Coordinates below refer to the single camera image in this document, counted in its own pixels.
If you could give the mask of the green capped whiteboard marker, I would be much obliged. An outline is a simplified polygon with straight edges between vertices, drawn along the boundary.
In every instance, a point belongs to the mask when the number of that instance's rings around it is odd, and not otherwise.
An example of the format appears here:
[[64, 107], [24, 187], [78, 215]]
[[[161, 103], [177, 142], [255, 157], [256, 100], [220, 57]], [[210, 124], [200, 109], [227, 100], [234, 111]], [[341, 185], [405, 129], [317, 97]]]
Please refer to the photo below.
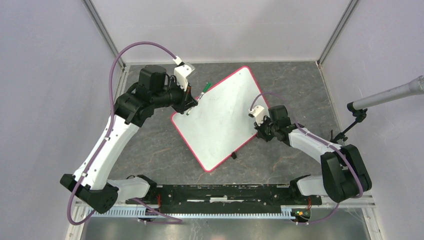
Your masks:
[[[204, 96], [204, 94], [209, 90], [209, 88], [212, 86], [212, 83], [211, 82], [208, 82], [207, 84], [206, 84], [206, 86], [203, 88], [203, 90], [201, 91], [201, 93], [195, 98], [196, 99], [196, 101], [197, 102], [199, 102], [201, 99], [202, 99], [202, 97]], [[193, 111], [193, 109], [194, 109], [195, 107], [194, 106], [192, 106], [191, 108], [189, 108], [187, 111], [186, 111], [186, 113], [185, 113], [185, 115], [186, 116], [188, 116], [188, 115], [190, 115], [190, 113]]]

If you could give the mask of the pink framed whiteboard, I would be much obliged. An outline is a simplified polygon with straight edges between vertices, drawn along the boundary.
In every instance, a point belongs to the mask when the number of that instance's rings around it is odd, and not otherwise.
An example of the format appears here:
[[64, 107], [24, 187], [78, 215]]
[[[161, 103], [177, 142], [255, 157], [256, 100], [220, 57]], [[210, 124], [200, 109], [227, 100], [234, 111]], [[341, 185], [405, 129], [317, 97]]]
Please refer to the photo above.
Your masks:
[[250, 68], [243, 66], [212, 86], [190, 115], [171, 122], [205, 172], [211, 172], [255, 137], [250, 108], [269, 108]]

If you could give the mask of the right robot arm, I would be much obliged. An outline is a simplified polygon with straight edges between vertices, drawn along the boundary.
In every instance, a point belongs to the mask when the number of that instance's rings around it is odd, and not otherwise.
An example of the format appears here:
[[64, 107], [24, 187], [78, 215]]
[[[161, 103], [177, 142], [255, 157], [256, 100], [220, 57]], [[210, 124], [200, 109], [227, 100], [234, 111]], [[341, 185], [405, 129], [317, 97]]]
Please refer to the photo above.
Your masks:
[[321, 174], [305, 175], [289, 183], [289, 199], [302, 204], [309, 196], [327, 196], [336, 203], [360, 198], [373, 184], [359, 149], [325, 140], [303, 125], [292, 122], [285, 106], [265, 109], [255, 105], [248, 115], [254, 119], [257, 138], [272, 139], [300, 150], [320, 164]]

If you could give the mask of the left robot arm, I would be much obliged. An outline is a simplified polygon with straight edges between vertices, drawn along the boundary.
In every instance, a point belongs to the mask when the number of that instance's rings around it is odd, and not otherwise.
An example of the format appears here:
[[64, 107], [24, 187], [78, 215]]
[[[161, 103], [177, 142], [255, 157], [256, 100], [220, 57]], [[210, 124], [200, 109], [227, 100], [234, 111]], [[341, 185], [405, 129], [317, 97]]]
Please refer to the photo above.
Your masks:
[[99, 214], [117, 202], [139, 198], [145, 204], [157, 198], [155, 183], [138, 175], [123, 180], [109, 179], [110, 172], [129, 140], [155, 109], [172, 107], [184, 114], [198, 105], [188, 79], [195, 67], [181, 63], [169, 75], [159, 65], [147, 65], [139, 72], [138, 82], [116, 99], [114, 114], [83, 164], [72, 174], [64, 174], [60, 183]]

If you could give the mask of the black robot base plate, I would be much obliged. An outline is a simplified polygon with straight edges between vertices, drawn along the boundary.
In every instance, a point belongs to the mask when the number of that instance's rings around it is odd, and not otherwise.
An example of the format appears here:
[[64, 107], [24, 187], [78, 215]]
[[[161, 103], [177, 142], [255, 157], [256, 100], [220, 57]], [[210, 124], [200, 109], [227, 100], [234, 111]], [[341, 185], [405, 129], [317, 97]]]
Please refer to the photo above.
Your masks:
[[287, 184], [163, 184], [141, 201], [164, 214], [277, 214], [282, 206], [322, 204]]

